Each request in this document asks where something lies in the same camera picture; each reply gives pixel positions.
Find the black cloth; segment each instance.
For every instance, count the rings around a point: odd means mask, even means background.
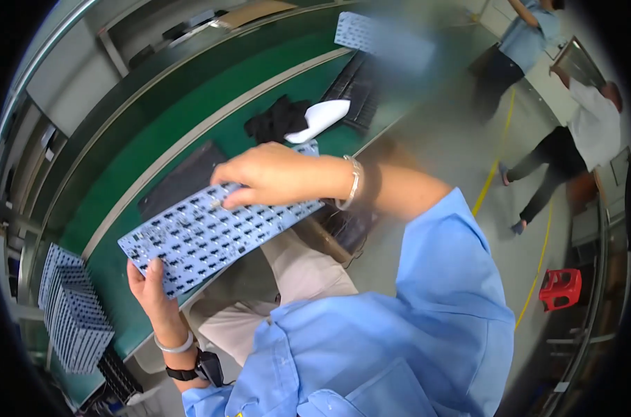
[[[473,95],[473,111],[481,123],[494,117],[503,93],[522,78],[519,65],[496,49],[480,73]]]
[[[227,160],[212,141],[195,149],[139,200],[137,209],[142,220],[147,221],[207,187],[216,165]]]
[[[545,207],[559,185],[587,172],[587,164],[575,146],[570,129],[564,126],[558,126],[554,129],[552,133],[540,141],[536,149],[533,149],[520,163],[509,170],[508,181],[517,181],[526,177],[543,163],[550,164],[547,167],[545,178],[524,211],[520,213],[520,218],[527,223],[530,223],[536,214]]]
[[[248,119],[244,131],[250,138],[255,138],[258,145],[271,141],[282,144],[287,133],[297,133],[309,127],[304,117],[309,107],[311,102],[308,100],[293,103],[287,95],[280,96],[266,112]]]

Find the blue work shirt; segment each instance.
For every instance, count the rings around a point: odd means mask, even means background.
[[[522,0],[538,21],[538,27],[526,24],[517,17],[501,38],[499,50],[519,66],[524,74],[536,64],[538,56],[554,43],[560,33],[559,18],[546,11],[537,0]]]
[[[185,391],[186,415],[493,416],[514,315],[459,189],[406,226],[396,294],[276,308],[237,382]]]

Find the shirt pocket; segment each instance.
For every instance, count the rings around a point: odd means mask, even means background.
[[[318,390],[297,407],[300,417],[436,417],[420,382],[403,358],[345,397],[332,390]]]

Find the cardboard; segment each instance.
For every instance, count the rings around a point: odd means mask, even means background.
[[[217,25],[228,29],[236,29],[262,17],[296,8],[297,6],[282,1],[262,0],[221,16],[217,21]]]

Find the silver bangle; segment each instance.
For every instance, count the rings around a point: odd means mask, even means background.
[[[344,159],[346,161],[351,161],[353,163],[353,187],[350,189],[350,195],[348,199],[345,200],[345,203],[341,203],[341,200],[338,198],[334,199],[334,203],[339,210],[346,211],[350,208],[350,205],[353,204],[353,200],[355,199],[355,194],[357,194],[358,187],[360,185],[360,175],[361,175],[361,165],[355,158],[352,156],[345,155]]]
[[[167,352],[169,354],[180,354],[184,353],[186,350],[190,349],[191,346],[193,346],[193,332],[188,330],[188,340],[186,340],[186,343],[176,348],[165,347],[163,344],[161,344],[161,342],[158,342],[158,338],[155,337],[155,333],[153,334],[153,341],[155,342],[156,346],[158,346],[163,352]]]

